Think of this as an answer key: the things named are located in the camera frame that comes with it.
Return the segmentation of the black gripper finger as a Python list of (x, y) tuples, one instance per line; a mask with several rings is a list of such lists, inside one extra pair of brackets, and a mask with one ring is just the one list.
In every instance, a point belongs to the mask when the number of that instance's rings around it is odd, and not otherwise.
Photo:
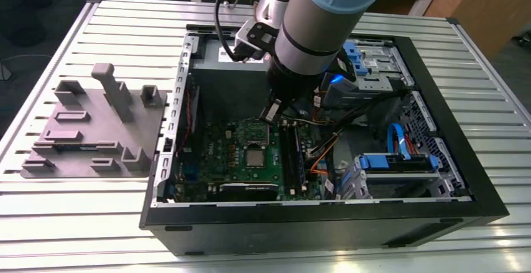
[(273, 121), (279, 107), (280, 107), (280, 100), (279, 99), (272, 100), (272, 102), (268, 103), (268, 105), (264, 107), (260, 113), (260, 120)]
[(283, 102), (280, 99), (275, 99), (273, 102), (271, 103), (271, 106), (268, 108), (268, 122), (273, 122), (277, 114), (281, 113), (283, 111)]

